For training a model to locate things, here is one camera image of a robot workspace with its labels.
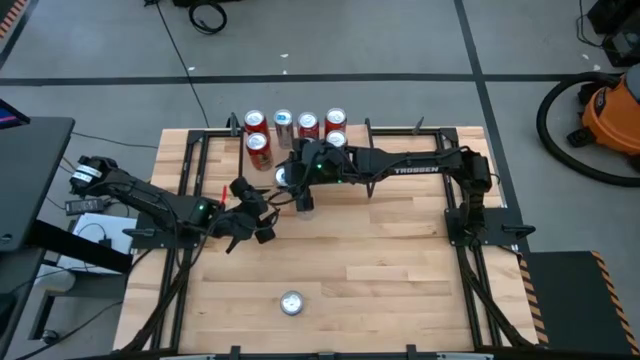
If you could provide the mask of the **black desk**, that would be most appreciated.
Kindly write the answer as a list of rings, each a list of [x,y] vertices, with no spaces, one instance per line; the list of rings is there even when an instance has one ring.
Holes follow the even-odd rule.
[[[0,252],[29,242],[74,125],[42,117],[0,130]]]

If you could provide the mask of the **black equipment case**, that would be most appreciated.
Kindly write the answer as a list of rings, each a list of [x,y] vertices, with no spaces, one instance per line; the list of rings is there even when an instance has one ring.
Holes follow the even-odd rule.
[[[576,37],[602,50],[613,67],[640,64],[640,0],[596,0],[588,12],[578,0]]]

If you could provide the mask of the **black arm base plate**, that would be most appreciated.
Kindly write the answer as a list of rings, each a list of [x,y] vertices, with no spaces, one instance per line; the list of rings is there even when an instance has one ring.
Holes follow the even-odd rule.
[[[485,208],[479,217],[464,217],[461,208],[446,209],[445,222],[454,246],[515,245],[536,231],[508,208]]]
[[[132,238],[132,247],[136,249],[194,249],[200,243],[198,234],[182,232],[175,236],[171,230],[157,226],[151,216],[139,213],[136,224],[127,226],[122,233]]]

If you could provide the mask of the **slim silver energy drink can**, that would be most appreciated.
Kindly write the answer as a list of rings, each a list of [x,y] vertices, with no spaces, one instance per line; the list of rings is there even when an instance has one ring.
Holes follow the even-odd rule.
[[[273,120],[279,146],[283,149],[291,148],[294,139],[292,113],[287,109],[277,110]]]

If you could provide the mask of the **black power adapter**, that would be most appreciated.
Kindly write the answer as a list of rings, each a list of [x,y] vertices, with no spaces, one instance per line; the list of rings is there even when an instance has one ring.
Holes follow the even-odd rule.
[[[64,210],[67,216],[102,213],[105,210],[105,202],[101,198],[70,200],[65,202]]]

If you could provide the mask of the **black hazard-striped floor mat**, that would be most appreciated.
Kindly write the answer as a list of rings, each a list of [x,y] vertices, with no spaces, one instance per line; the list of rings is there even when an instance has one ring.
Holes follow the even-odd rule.
[[[28,3],[29,0],[0,0],[0,39],[8,36]]]
[[[599,253],[526,253],[520,269],[541,345],[640,360],[640,344]]]

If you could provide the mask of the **wooden shelf with black legs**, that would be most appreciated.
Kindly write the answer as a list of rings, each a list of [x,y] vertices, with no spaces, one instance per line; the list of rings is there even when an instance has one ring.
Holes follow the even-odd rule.
[[[242,165],[239,174],[246,178],[248,183],[257,189],[261,190],[273,190],[276,188],[275,171],[276,166],[285,161],[289,156],[289,149],[283,149],[279,146],[277,133],[274,126],[269,128],[270,130],[270,149],[272,154],[271,167],[267,170],[256,169],[250,159],[247,147],[246,139],[247,134],[243,135],[242,150]],[[346,136],[348,144],[352,146],[365,147],[369,145],[368,131],[365,125],[348,125],[346,128]]]

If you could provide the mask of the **silver Diet Coke can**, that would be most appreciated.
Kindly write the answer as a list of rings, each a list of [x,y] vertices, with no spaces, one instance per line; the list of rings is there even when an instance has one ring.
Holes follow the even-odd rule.
[[[280,309],[288,316],[296,316],[304,308],[304,297],[297,291],[288,291],[280,298]]]

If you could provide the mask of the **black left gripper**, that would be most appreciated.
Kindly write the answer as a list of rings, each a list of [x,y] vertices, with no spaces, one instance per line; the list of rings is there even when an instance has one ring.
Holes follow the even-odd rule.
[[[268,204],[263,193],[249,184],[245,177],[238,177],[233,181],[233,195],[238,198],[246,211],[235,209],[219,212],[213,220],[213,236],[216,238],[232,237],[226,254],[230,254],[242,241],[255,237],[260,244],[275,238],[272,229],[257,230],[259,216],[268,210]]]

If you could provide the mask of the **computer monitor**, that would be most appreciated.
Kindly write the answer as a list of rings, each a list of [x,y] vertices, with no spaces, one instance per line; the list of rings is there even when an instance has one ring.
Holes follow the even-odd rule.
[[[0,99],[0,129],[28,125],[31,119]]]

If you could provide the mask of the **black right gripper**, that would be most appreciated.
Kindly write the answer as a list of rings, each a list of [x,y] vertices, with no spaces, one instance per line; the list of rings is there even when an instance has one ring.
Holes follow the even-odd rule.
[[[313,211],[314,198],[309,191],[303,191],[312,185],[342,183],[344,166],[341,147],[325,140],[295,139],[286,160],[286,189],[291,194],[301,193],[296,199],[296,210]]]

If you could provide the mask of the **red Coca-Cola Zero can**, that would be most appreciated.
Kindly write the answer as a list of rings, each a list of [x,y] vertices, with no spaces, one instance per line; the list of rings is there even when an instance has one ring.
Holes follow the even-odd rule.
[[[272,153],[269,138],[263,133],[252,133],[247,137],[246,148],[254,168],[266,171],[272,166]]]

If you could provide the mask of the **red soda can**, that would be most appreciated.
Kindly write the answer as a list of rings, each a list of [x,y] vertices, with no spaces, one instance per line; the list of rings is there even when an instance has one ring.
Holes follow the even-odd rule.
[[[245,114],[244,129],[248,134],[261,133],[270,136],[267,119],[259,110],[250,110]]]
[[[312,112],[303,112],[298,117],[298,136],[300,138],[307,138],[312,140],[318,140],[319,123],[317,116]]]

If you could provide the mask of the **white box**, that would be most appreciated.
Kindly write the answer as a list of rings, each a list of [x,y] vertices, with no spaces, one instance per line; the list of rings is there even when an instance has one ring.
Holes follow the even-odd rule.
[[[133,218],[88,213],[79,217],[72,233],[96,244],[101,244],[102,240],[107,240],[106,247],[130,255],[132,237],[126,235],[124,230],[133,229],[135,226],[136,221]],[[57,266],[94,274],[117,274],[117,271],[98,267],[95,264],[64,255],[60,256]]]

